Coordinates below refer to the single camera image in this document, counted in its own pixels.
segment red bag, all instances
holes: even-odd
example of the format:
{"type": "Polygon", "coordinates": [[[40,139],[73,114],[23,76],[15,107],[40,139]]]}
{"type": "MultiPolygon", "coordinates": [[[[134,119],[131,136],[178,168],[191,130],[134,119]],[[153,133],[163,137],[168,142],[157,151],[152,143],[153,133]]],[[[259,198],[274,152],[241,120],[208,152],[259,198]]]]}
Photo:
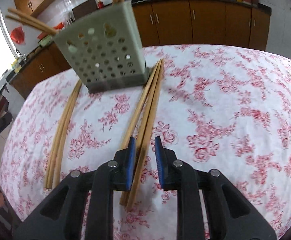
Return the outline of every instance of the red bag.
{"type": "Polygon", "coordinates": [[[15,28],[11,32],[10,37],[16,44],[24,44],[24,32],[22,30],[22,26],[15,28]]]}

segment tablecloth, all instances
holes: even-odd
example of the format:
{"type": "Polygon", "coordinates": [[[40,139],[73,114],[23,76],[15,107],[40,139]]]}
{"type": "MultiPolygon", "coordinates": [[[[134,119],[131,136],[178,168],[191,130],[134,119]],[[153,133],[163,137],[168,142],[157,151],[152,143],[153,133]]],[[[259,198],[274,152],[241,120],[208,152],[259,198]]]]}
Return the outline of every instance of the tablecloth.
{"type": "MultiPolygon", "coordinates": [[[[114,238],[176,237],[177,193],[160,188],[156,136],[195,169],[219,169],[282,236],[291,225],[291,60],[215,45],[143,51],[147,66],[165,58],[164,80],[133,210],[126,212],[120,192],[114,194],[114,238]]],[[[43,181],[51,144],[77,80],[71,69],[36,85],[11,128],[0,185],[21,220],[49,193],[43,181]]],[[[93,171],[113,158],[141,92],[134,87],[89,94],[82,86],[61,178],[74,169],[93,171]]]]}

